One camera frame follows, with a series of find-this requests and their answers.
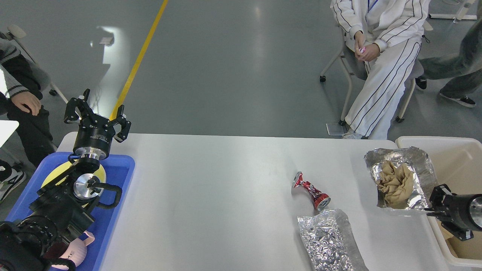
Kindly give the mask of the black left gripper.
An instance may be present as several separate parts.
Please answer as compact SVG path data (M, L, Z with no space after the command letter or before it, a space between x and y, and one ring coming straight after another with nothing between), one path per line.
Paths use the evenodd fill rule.
M73 153L78 157L90 155L101 161L109 157L113 138L119 143L127 139L131 122L124 114L124 105L120 105L116 117L107 122L107 127L95 127L94 112L87 102L90 91L86 89L83 95L68 101L64 123L79 123ZM119 132L115 132L115 125L121 126Z

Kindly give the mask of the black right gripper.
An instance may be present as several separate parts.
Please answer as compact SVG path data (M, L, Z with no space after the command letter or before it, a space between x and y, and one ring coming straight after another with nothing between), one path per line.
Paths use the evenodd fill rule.
M434 187L425 208L427 216L442 221L441 226L460 241L474 238L472 230L481 231L481 194L453 195L446 184Z

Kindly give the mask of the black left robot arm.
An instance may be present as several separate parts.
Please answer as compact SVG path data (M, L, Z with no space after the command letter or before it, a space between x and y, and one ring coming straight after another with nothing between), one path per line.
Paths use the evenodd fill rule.
M65 123L79 122L79 130L68 157L70 166L37 191L29 209L32 214L19 223L1 223L1 270L48 271L53 265L76 270L71 259L49 250L68 247L94 223L93 209L112 209L122 197L119 186L103 183L95 175L100 162L110 154L113 140L127 139L131 122L118 107L109 120L88 105L90 90L71 98Z

